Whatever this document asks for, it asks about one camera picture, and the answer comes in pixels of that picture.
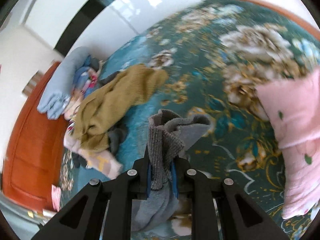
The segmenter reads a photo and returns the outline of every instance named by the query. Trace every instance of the metal rivet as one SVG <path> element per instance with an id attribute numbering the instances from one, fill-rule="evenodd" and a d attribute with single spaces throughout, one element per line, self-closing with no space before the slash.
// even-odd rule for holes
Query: metal rivet
<path id="1" fill-rule="evenodd" d="M 128 170 L 128 175 L 129 176 L 134 176 L 134 175 L 136 175 L 138 172 L 136 171 L 136 170 Z"/>
<path id="2" fill-rule="evenodd" d="M 224 184 L 229 185 L 229 186 L 231 186 L 233 184 L 233 180 L 229 179 L 229 178 L 224 179 L 223 182 L 224 182 Z"/>
<path id="3" fill-rule="evenodd" d="M 99 183 L 99 179 L 90 179 L 89 184 L 91 186 L 95 186 Z"/>
<path id="4" fill-rule="evenodd" d="M 193 175 L 197 174 L 197 171 L 194 170 L 194 169 L 189 169 L 189 170 L 187 170 L 187 174 L 190 175 L 190 176 L 193 176 Z"/>

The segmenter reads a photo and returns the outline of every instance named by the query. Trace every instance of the bed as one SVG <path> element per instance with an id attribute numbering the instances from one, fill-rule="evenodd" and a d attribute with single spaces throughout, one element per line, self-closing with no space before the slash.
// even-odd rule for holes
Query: bed
<path id="1" fill-rule="evenodd" d="M 259 43 L 242 46 L 246 35 L 262 30 L 281 53 L 261 51 Z M 253 87 L 272 80 L 275 74 L 284 78 L 306 75 L 320 63 L 319 48 L 320 42 L 295 22 L 240 0 L 206 0 L 159 22 L 116 51 L 100 76 L 103 79 L 137 63 L 161 67 L 170 76 L 148 103 L 132 107 L 124 117 L 129 134 L 116 156 L 118 161 L 127 170 L 143 156 L 147 118 L 158 109 L 184 117 L 205 114 L 211 128 L 188 150 L 191 165 L 212 179 L 232 178 L 291 239 L 300 239 L 320 204 L 304 216 L 281 218 L 284 160 Z M 108 180 L 98 171 L 72 167 L 71 153 L 65 150 L 61 205 L 91 178 Z M 188 216 L 181 224 L 175 224 L 175 219 L 152 231 L 132 233 L 132 239 L 191 239 L 182 230 L 191 224 Z"/>

